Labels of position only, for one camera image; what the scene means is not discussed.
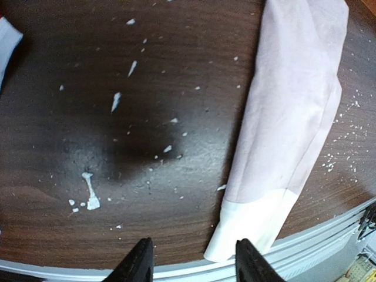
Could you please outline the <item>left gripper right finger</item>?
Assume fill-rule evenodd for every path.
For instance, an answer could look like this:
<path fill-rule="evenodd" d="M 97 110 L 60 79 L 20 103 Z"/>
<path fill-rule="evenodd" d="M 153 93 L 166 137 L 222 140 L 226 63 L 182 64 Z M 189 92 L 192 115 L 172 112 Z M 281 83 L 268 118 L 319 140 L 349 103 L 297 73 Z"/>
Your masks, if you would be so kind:
<path fill-rule="evenodd" d="M 285 282 L 248 239 L 236 243 L 237 282 Z"/>

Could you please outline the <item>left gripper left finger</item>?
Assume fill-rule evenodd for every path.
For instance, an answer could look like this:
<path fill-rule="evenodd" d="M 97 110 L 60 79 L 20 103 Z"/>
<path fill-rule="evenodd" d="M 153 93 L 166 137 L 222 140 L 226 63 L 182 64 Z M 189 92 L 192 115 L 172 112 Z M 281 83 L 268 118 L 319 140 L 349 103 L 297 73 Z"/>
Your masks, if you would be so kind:
<path fill-rule="evenodd" d="M 106 277 L 106 282 L 151 282 L 153 268 L 153 242 L 150 237 L 143 238 Z"/>

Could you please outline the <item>mauve underwear white waistband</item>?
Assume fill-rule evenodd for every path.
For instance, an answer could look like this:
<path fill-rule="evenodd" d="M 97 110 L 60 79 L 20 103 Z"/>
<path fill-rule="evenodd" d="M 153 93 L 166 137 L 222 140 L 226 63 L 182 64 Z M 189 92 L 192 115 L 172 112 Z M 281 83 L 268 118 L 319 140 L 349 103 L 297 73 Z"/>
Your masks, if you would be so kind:
<path fill-rule="evenodd" d="M 255 72 L 220 209 L 204 252 L 228 260 L 248 239 L 266 254 L 332 127 L 349 9 L 344 1 L 267 1 Z"/>

